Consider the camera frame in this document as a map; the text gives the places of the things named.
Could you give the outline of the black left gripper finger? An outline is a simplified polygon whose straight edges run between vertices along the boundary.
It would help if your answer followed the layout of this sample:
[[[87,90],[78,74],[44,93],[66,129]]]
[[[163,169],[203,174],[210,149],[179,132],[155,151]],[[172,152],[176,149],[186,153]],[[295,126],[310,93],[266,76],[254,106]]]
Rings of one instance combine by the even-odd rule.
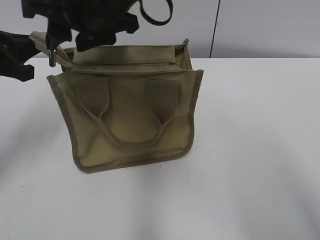
[[[26,82],[34,78],[34,66],[25,65],[34,56],[28,35],[0,32],[0,75]]]

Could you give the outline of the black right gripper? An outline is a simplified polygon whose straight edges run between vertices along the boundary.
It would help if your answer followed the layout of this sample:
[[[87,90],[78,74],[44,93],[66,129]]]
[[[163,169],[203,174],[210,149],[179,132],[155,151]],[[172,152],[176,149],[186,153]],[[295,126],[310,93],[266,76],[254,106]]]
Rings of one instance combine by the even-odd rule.
[[[71,29],[80,32],[76,49],[84,52],[99,46],[116,43],[115,34],[125,31],[133,34],[139,29],[136,15],[129,13],[134,0],[22,0],[22,15],[34,18],[40,15],[48,19],[45,36],[47,50],[53,52],[64,42],[72,41]]]

